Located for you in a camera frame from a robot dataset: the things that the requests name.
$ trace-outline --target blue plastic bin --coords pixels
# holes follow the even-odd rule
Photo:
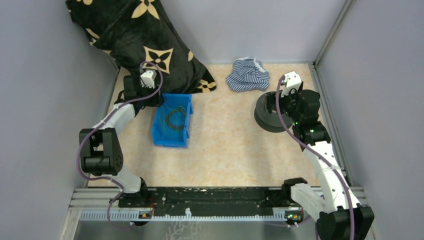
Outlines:
[[[190,94],[163,94],[164,103],[156,110],[151,134],[160,147],[187,148],[190,117],[193,114]]]

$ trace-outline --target striped cloth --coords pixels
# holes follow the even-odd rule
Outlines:
[[[237,93],[250,90],[265,91],[270,86],[270,73],[256,58],[243,57],[234,61],[232,73],[226,77],[230,89]]]

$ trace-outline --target beige wood surface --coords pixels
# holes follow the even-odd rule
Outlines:
[[[280,76],[296,71],[304,89],[314,89],[307,64],[264,64],[275,91]],[[286,133],[270,133],[254,119],[255,104],[264,92],[237,93],[228,87],[226,76],[232,65],[208,65],[217,89],[192,95],[188,148],[153,145],[151,127],[156,109],[146,108],[119,135],[124,164],[151,187],[236,187],[281,186],[285,179],[303,177],[319,185],[311,163]],[[112,103],[123,89],[122,69]],[[93,181],[89,186],[107,186]]]

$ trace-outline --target floral patterned blanket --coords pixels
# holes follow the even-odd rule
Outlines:
[[[160,0],[66,0],[66,5],[90,44],[132,75],[139,74],[141,62],[156,63],[164,77],[163,93],[216,89],[214,78],[181,40]]]

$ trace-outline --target gray wall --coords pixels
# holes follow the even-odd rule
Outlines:
[[[315,60],[346,0],[162,0],[204,63]]]
[[[320,66],[383,240],[424,239],[424,1],[358,0]]]
[[[78,133],[115,71],[63,0],[0,3],[0,239],[54,240],[74,187]]]

